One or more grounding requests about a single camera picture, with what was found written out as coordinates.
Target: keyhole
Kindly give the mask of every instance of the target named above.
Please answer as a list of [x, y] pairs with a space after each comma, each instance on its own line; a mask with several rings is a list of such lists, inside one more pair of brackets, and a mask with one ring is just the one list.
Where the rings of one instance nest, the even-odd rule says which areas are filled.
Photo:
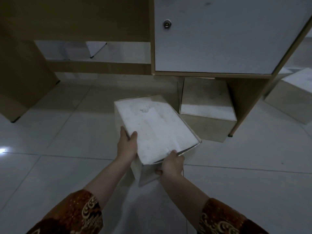
[[163, 27], [165, 29], [169, 29], [171, 27], [171, 21], [170, 20], [165, 20], [164, 23], [163, 23]]

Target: person's right hand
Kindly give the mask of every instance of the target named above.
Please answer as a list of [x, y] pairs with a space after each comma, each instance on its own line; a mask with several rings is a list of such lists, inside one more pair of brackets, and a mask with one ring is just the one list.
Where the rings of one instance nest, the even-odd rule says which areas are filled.
[[178, 156], [177, 151], [172, 150], [172, 152], [164, 159], [161, 170], [156, 170], [155, 173], [160, 176], [181, 175], [184, 159], [183, 155]]

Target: cabinet door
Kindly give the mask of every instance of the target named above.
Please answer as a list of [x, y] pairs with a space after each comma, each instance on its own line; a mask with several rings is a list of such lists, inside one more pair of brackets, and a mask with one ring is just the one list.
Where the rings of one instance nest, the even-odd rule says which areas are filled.
[[312, 0], [151, 1], [155, 71], [272, 74], [312, 15]]

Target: tiled floor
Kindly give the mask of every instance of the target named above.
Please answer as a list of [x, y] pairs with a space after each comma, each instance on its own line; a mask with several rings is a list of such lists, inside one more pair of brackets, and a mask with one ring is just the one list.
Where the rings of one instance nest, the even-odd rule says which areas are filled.
[[[118, 141], [113, 101], [162, 94], [178, 108], [174, 77], [63, 75], [16, 123], [0, 116], [0, 233], [25, 233], [111, 162]], [[204, 141], [186, 154], [184, 175], [271, 233], [310, 233], [311, 137], [312, 124], [261, 100], [233, 138]], [[131, 171], [103, 217], [102, 233], [194, 232], [158, 181], [139, 188]]]

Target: brown patterned fabric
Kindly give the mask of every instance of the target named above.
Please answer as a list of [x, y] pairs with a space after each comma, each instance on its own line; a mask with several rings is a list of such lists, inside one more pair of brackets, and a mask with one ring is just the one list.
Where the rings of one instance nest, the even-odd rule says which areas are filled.
[[102, 227], [102, 212], [95, 196], [80, 190], [57, 204], [27, 234], [96, 234]]
[[198, 233], [267, 234], [244, 215], [213, 198], [207, 201], [202, 210]]

